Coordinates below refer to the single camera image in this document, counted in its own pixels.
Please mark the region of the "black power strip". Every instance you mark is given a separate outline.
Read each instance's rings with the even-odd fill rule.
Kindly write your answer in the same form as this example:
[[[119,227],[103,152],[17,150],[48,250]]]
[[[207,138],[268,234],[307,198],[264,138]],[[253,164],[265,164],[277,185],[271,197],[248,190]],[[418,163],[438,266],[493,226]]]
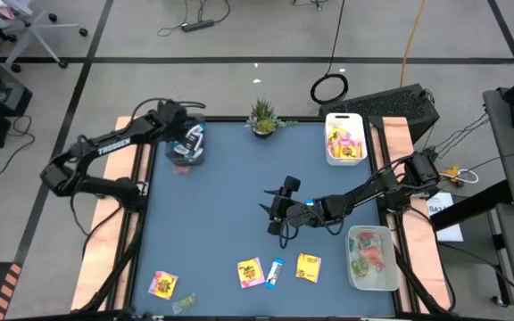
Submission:
[[[194,23],[184,23],[180,27],[184,32],[196,31],[199,29],[206,29],[215,25],[214,20],[198,21]]]

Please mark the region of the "potted succulent plant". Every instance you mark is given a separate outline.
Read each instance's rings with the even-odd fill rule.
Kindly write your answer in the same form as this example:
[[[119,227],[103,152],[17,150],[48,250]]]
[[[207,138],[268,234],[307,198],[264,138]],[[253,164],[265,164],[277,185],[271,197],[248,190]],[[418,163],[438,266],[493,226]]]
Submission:
[[[245,127],[249,128],[258,138],[268,138],[279,128],[288,128],[298,124],[297,120],[282,120],[274,112],[272,103],[266,99],[258,98],[252,105],[251,113],[245,122]]]

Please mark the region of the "black desk support bar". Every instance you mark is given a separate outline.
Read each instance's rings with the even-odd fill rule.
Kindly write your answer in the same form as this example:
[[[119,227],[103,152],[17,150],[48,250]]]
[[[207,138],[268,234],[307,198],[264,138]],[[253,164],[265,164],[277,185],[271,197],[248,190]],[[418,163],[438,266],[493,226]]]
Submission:
[[[507,180],[486,188],[484,191],[454,203],[431,217],[436,231],[454,226],[479,214],[492,210],[498,203],[512,203],[513,197]]]

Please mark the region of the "wooden side board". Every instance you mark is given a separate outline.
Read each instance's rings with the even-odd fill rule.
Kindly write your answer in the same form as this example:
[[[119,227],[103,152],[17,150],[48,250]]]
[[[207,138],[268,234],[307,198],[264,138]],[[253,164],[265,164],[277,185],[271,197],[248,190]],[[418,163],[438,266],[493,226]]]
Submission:
[[[97,175],[106,179],[129,177],[138,182],[145,180],[150,146],[131,145],[113,152],[101,161],[104,169]],[[98,292],[132,241],[137,225],[136,213],[118,208],[112,198],[99,200],[92,216],[91,227],[96,231],[87,242],[76,290],[70,309],[82,308]]]
[[[374,153],[378,167],[414,152],[409,126],[405,118],[384,117],[383,128],[371,128]],[[410,201],[412,209],[402,217],[402,226],[394,233],[394,243],[407,244],[408,260],[414,274],[444,309],[451,306],[450,292],[444,278],[435,233],[427,220],[427,202],[418,197]]]

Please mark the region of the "yellow plug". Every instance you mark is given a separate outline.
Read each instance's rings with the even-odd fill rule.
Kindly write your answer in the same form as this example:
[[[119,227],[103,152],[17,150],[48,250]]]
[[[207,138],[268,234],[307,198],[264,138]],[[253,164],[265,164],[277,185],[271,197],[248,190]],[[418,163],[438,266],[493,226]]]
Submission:
[[[439,173],[447,177],[450,182],[457,183],[459,181],[460,168],[458,166],[452,166],[448,169],[440,169]]]

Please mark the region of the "dark translucent plastic bin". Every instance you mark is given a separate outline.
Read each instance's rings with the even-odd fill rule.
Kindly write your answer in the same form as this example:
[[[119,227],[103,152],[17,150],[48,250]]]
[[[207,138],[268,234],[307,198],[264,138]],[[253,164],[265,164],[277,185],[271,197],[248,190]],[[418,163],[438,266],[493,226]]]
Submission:
[[[176,166],[197,166],[197,165],[201,165],[203,162],[204,162],[204,153],[203,153],[203,160],[202,161],[196,161],[196,162],[193,162],[190,160],[190,158],[192,157],[192,154],[194,152],[192,152],[191,156],[186,158],[186,157],[183,157],[175,152],[173,152],[171,150],[171,144],[173,142],[178,142],[180,144],[183,144],[185,145],[185,142],[186,142],[186,135],[187,135],[187,131],[192,128],[193,126],[199,124],[199,123],[204,123],[205,124],[205,130],[204,130],[204,134],[203,134],[203,142],[202,142],[202,145],[200,148],[203,148],[204,151],[205,151],[205,141],[206,141],[206,122],[205,122],[205,117],[201,114],[201,113],[196,113],[192,116],[189,117],[188,121],[186,122],[186,133],[183,135],[183,136],[178,136],[177,139],[174,139],[168,143],[165,144],[165,148],[164,148],[164,153],[165,153],[165,156]]]

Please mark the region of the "clear plastic bin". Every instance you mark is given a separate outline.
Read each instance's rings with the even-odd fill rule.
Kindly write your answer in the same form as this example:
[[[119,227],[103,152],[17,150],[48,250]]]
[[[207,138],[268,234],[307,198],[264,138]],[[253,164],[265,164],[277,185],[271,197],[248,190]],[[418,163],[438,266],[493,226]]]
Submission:
[[[385,267],[377,271],[369,265],[369,271],[364,277],[355,277],[352,272],[351,261],[353,259],[364,258],[362,249],[359,246],[358,235],[360,233],[375,233],[377,235],[376,245],[383,255]],[[358,243],[358,250],[349,252],[348,238],[354,238]],[[381,291],[394,292],[399,288],[399,268],[396,263],[395,247],[392,233],[385,226],[352,226],[344,238],[345,253],[347,260],[347,273],[349,283],[353,288],[362,291]]]

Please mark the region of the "grey office chair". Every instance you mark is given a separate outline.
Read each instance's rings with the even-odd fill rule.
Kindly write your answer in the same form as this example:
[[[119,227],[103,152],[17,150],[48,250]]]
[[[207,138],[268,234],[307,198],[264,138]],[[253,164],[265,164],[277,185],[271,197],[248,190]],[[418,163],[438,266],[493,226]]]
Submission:
[[[32,42],[37,41],[61,69],[66,69],[68,63],[55,54],[44,40],[43,32],[53,29],[77,29],[82,37],[87,37],[87,29],[76,23],[61,24],[57,15],[52,12],[42,11],[35,14],[30,8],[31,2],[32,0],[0,0],[0,38],[14,44],[4,63],[12,72],[21,72],[21,66],[15,61]]]

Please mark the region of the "white paper sheet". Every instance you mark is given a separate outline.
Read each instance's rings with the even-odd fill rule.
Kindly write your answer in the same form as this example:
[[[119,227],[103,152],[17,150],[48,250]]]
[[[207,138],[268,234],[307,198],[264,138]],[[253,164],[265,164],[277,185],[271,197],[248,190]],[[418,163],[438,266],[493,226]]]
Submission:
[[[427,200],[427,211],[430,217],[453,205],[453,198],[450,193],[439,192]],[[463,242],[463,235],[460,225],[437,230],[436,236],[440,242],[460,243]]]

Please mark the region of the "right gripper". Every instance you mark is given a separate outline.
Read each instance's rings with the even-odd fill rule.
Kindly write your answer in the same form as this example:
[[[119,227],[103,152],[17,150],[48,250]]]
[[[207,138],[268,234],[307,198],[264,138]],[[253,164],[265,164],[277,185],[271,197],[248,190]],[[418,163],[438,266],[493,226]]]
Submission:
[[[322,226],[327,219],[323,201],[326,197],[315,198],[305,202],[298,202],[292,198],[301,185],[295,177],[287,176],[284,184],[276,190],[265,190],[264,193],[273,196],[270,206],[259,204],[269,216],[268,233],[282,235],[289,226],[298,229],[301,226]]]

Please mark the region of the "black computer case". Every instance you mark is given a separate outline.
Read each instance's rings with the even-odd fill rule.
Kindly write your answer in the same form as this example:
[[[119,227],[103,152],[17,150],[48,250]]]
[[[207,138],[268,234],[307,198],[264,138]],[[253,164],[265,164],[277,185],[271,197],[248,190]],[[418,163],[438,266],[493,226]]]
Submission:
[[[320,107],[319,116],[329,113],[357,113],[362,117],[404,117],[408,122],[413,143],[440,119],[432,93],[420,84],[327,103]]]

